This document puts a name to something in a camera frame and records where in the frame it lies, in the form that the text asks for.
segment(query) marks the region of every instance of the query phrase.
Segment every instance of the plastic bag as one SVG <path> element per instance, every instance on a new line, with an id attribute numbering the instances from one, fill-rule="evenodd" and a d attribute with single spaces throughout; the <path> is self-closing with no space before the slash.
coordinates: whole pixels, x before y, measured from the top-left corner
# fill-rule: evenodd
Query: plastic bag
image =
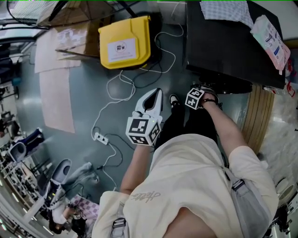
<path id="1" fill-rule="evenodd" d="M 281 40 L 277 30 L 265 15 L 256 19 L 251 34 L 269 55 L 275 68 L 282 74 L 282 70 L 290 56 L 289 48 Z"/>

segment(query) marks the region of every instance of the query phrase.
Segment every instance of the power strip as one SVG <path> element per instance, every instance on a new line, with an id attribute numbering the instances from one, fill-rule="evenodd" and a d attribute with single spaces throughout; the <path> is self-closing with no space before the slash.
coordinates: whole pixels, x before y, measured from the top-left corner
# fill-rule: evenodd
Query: power strip
<path id="1" fill-rule="evenodd" d="M 98 140 L 99 142 L 103 143 L 104 145 L 108 144 L 108 138 L 104 137 L 103 135 L 99 134 L 98 132 L 95 132 L 94 138 Z"/>

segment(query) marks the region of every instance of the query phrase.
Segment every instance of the cream t-shirt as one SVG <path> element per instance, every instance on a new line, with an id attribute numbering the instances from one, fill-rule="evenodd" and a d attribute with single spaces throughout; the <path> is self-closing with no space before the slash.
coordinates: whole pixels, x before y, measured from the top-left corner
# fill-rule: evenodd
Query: cream t-shirt
<path id="1" fill-rule="evenodd" d="M 255 153 L 240 146 L 232 151 L 229 162 L 236 177 L 254 182 L 273 218 L 278 197 Z M 120 202 L 130 238 L 162 238 L 181 207 L 200 217 L 218 238 L 243 237 L 230 183 L 220 166 L 221 153 L 210 138 L 186 134 L 169 140 L 155 151 L 148 177 L 130 196 L 103 193 L 92 238 L 110 237 Z"/>

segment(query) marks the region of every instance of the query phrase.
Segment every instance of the checkered cloth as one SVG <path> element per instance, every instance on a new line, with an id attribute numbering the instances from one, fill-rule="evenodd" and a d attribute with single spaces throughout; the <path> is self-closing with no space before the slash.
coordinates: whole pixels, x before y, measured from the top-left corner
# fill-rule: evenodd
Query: checkered cloth
<path id="1" fill-rule="evenodd" d="M 81 210 L 84 219 L 97 219 L 99 210 L 98 204 L 90 202 L 89 200 L 82 198 L 80 195 L 74 196 L 70 200 L 70 203 L 76 205 L 77 208 Z"/>
<path id="2" fill-rule="evenodd" d="M 246 1 L 201 1 L 200 5 L 206 20 L 240 21 L 253 26 Z"/>

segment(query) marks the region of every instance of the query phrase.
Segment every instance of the black table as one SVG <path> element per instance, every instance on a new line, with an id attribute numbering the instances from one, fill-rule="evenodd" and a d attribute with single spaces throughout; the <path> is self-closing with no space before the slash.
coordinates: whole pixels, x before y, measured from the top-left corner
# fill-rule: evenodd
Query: black table
<path id="1" fill-rule="evenodd" d="M 283 38 L 277 16 L 254 2 L 247 3 L 253 22 L 266 15 Z M 250 30 L 241 22 L 205 20 L 199 1 L 188 1 L 186 68 L 199 73 L 200 80 L 217 93 L 250 92 L 252 83 L 284 88 L 284 71 L 278 74 Z"/>

